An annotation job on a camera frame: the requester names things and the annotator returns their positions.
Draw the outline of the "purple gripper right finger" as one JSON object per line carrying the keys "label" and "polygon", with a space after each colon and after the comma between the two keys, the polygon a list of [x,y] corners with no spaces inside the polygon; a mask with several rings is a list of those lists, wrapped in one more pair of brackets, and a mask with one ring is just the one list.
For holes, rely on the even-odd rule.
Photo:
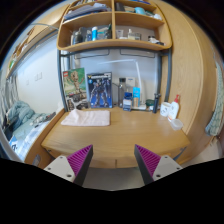
{"label": "purple gripper right finger", "polygon": [[159,156],[139,145],[135,145],[134,155],[145,185],[182,169],[170,156]]}

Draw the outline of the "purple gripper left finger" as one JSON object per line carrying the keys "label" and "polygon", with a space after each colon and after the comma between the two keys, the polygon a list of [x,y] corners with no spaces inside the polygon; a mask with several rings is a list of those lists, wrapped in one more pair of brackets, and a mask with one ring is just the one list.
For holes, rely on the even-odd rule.
{"label": "purple gripper left finger", "polygon": [[82,186],[92,160],[93,146],[86,146],[69,156],[59,156],[51,162],[45,171],[48,171],[65,180]]}

